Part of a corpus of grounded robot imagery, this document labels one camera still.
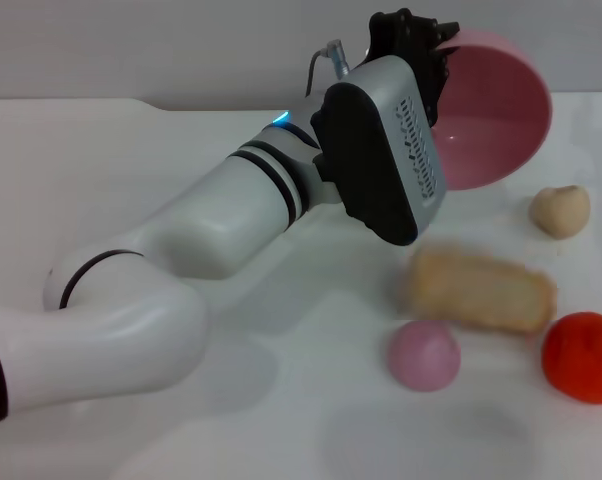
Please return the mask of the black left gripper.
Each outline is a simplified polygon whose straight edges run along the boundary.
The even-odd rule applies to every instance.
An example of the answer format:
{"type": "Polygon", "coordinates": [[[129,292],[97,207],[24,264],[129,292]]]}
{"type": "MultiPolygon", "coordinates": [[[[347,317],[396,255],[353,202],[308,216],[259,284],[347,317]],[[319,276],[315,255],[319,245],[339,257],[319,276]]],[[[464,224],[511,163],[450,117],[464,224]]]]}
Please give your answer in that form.
{"type": "Polygon", "coordinates": [[[448,57],[454,53],[458,22],[440,23],[414,15],[408,8],[394,13],[375,13],[369,21],[370,45],[361,64],[394,55],[412,69],[423,100],[433,100],[438,120],[438,102],[449,77],[448,57]]]}

